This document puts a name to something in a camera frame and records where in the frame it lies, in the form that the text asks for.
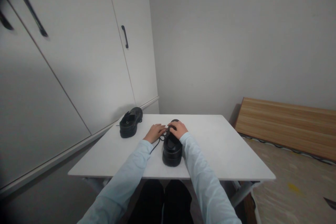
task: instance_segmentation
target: person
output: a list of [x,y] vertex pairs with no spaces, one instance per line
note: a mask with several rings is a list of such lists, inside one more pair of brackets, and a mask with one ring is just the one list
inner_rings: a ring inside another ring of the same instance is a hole
[[[171,122],[168,126],[176,128],[171,127],[170,131],[184,147],[185,163],[204,222],[241,224],[218,178],[186,126],[180,121]],[[166,130],[166,126],[161,124],[150,128],[78,223],[116,223],[124,215],[150,158],[152,144]],[[158,180],[148,180],[128,223],[193,223],[190,204],[191,195],[180,180],[171,180],[165,191]]]

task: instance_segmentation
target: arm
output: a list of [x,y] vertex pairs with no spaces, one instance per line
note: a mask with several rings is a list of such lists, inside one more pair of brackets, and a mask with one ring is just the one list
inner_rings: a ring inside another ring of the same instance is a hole
[[170,129],[170,131],[180,139],[184,146],[186,166],[197,195],[204,222],[241,224],[228,196],[205,160],[196,140],[181,122],[176,122],[175,127],[176,131],[174,129]]
[[152,143],[164,131],[166,131],[165,125],[157,124],[151,127],[144,140],[139,142],[135,151],[99,193],[79,224],[116,223],[123,216],[150,158]]

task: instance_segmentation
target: cabinet door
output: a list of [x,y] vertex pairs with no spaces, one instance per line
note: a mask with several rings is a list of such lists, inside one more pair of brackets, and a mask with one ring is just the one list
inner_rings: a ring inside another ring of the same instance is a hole
[[[149,0],[112,0],[131,78],[135,102],[145,104],[158,94]],[[126,29],[128,48],[121,26]]]
[[111,0],[10,0],[92,134],[118,120],[134,97]]
[[1,188],[90,133],[6,0],[0,11]]

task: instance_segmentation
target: white table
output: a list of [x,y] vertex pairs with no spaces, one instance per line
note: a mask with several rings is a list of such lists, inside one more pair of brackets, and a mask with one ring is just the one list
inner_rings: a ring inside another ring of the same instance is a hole
[[[93,185],[92,178],[111,178],[153,124],[167,125],[173,119],[182,121],[195,137],[219,180],[249,181],[231,199],[234,207],[252,190],[254,183],[250,181],[275,179],[275,175],[222,115],[144,114],[135,136],[126,139],[120,137],[117,122],[68,174],[91,178],[87,181]],[[184,159],[177,167],[168,167],[162,162],[162,151],[161,141],[147,162],[143,178],[190,179]]]

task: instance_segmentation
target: black pants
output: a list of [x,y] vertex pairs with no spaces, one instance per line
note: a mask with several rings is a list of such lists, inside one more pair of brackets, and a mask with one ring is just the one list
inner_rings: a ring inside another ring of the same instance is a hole
[[159,180],[148,180],[140,193],[139,199],[128,223],[194,223],[190,214],[191,195],[180,180],[171,180],[163,190]]

